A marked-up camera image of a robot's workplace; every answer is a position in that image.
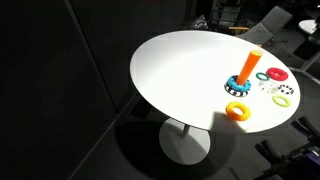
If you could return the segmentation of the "black purple equipment stand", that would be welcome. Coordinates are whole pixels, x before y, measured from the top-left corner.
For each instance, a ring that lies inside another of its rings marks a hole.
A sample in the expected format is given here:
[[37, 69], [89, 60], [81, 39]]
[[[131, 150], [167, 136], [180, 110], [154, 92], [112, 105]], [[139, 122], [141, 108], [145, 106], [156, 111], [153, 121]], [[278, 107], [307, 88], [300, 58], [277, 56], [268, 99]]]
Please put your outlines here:
[[292, 121], [291, 125], [308, 142], [292, 150], [287, 155], [278, 155], [269, 140], [255, 145], [255, 149], [270, 163], [270, 167], [254, 180], [266, 180], [278, 175], [282, 180], [320, 180], [320, 132], [310, 123], [306, 116]]

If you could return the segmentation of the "white background table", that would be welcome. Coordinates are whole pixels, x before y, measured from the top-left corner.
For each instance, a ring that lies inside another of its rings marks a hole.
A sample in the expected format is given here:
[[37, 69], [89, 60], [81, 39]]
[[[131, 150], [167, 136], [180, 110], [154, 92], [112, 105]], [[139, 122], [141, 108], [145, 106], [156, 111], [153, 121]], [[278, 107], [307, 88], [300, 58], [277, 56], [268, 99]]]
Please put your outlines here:
[[312, 34], [317, 30], [318, 23], [315, 20], [302, 20], [298, 26], [303, 32]]

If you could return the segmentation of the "white table pedestal base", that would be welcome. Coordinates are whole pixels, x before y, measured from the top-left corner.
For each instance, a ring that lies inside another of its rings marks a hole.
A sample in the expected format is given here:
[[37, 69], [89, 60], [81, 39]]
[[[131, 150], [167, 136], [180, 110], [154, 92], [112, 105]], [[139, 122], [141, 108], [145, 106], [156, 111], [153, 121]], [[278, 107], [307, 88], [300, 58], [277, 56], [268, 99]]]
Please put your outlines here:
[[201, 162], [209, 153], [211, 146], [207, 131], [172, 118], [162, 124], [159, 131], [159, 143], [169, 159], [182, 165], [194, 165]]

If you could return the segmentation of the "grey chair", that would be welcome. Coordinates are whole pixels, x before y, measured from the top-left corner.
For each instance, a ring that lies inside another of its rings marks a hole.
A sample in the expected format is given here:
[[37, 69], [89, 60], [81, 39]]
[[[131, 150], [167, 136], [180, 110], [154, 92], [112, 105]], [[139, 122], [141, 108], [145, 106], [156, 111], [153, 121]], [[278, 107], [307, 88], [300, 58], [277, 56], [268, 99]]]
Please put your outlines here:
[[239, 38], [253, 44], [264, 44], [282, 30], [292, 17], [285, 9], [275, 6], [258, 24], [239, 35]]

